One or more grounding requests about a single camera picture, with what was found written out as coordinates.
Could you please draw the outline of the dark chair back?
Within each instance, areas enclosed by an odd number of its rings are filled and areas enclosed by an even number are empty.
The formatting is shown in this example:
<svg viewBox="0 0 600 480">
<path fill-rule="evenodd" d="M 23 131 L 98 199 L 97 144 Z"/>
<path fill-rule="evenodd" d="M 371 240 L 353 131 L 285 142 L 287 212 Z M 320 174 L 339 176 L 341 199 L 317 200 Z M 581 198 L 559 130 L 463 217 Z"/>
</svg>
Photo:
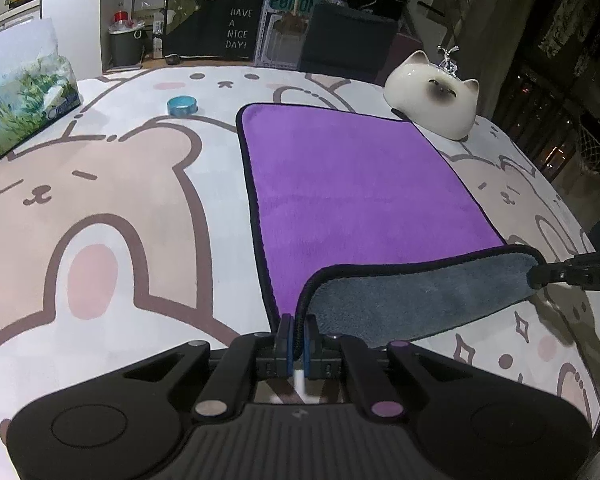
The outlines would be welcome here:
<svg viewBox="0 0 600 480">
<path fill-rule="evenodd" d="M 373 82 L 384 67 L 398 24 L 335 3 L 319 3 L 306 30 L 298 71 Z"/>
</svg>

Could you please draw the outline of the black have a nice day bag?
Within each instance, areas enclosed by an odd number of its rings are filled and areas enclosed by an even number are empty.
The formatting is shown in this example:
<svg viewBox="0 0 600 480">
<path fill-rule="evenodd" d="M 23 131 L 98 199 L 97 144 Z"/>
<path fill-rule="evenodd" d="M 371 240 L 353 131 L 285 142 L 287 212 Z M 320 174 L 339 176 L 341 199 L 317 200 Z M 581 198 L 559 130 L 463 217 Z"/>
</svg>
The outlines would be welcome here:
<svg viewBox="0 0 600 480">
<path fill-rule="evenodd" d="M 166 0 L 164 56 L 251 61 L 263 0 Z"/>
</svg>

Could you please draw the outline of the clear plastic tissue pack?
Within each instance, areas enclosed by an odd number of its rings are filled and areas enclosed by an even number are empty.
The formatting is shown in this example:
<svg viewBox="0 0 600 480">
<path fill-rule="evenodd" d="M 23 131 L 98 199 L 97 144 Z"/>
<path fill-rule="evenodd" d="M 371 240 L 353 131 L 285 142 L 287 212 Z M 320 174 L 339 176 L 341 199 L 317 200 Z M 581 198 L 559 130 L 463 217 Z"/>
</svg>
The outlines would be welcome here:
<svg viewBox="0 0 600 480">
<path fill-rule="evenodd" d="M 81 104 L 48 18 L 0 32 L 0 159 Z"/>
</svg>

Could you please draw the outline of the ceramic siamese cat figurine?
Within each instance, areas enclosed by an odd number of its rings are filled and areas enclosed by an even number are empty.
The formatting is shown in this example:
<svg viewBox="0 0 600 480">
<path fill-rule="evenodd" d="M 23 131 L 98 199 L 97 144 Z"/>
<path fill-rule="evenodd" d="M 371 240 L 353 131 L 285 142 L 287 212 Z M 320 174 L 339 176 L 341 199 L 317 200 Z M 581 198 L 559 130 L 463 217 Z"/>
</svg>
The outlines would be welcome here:
<svg viewBox="0 0 600 480">
<path fill-rule="evenodd" d="M 424 50 L 417 50 L 388 76 L 384 99 L 411 122 L 445 139 L 468 137 L 475 122 L 480 84 L 477 79 L 461 80 L 451 54 L 443 49 L 443 60 L 432 64 Z"/>
</svg>

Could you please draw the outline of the dark grey trash bin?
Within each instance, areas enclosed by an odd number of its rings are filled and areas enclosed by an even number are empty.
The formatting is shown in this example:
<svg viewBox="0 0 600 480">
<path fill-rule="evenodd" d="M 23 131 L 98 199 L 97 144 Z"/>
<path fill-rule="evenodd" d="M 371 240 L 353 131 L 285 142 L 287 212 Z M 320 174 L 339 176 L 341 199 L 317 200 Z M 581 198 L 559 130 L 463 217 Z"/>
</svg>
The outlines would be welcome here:
<svg viewBox="0 0 600 480">
<path fill-rule="evenodd" d="M 140 64 L 144 56 L 144 28 L 145 22 L 133 20 L 128 11 L 114 14 L 108 26 L 112 66 Z"/>
</svg>

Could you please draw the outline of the framed poster picture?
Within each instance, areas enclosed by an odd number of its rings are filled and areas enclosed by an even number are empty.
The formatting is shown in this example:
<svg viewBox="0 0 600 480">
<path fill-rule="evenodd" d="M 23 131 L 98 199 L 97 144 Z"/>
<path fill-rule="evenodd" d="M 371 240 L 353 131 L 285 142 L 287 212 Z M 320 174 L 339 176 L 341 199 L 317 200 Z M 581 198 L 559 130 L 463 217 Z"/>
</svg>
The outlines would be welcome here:
<svg viewBox="0 0 600 480">
<path fill-rule="evenodd" d="M 323 0 L 263 0 L 253 64 L 296 70 L 312 10 Z"/>
</svg>

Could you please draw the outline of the purple and grey towel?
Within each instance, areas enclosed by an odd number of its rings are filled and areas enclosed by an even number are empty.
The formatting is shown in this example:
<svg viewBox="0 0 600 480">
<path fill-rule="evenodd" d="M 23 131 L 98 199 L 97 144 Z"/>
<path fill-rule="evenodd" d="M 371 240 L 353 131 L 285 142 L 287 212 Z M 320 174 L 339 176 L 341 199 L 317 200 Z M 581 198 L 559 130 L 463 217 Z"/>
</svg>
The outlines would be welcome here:
<svg viewBox="0 0 600 480">
<path fill-rule="evenodd" d="M 410 122 L 251 103 L 236 116 L 265 309 L 371 347 L 532 295 L 543 256 L 509 245 Z"/>
</svg>

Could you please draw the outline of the small teal round tin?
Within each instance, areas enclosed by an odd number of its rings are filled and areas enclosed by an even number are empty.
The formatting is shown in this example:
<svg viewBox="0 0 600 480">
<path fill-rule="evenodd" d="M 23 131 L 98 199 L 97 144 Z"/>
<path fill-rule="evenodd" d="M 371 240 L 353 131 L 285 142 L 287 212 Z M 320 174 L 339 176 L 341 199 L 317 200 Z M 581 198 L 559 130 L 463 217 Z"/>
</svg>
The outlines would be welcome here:
<svg viewBox="0 0 600 480">
<path fill-rule="evenodd" d="M 198 112 L 198 103 L 193 96 L 174 96 L 166 102 L 166 109 L 170 116 L 187 117 Z"/>
</svg>

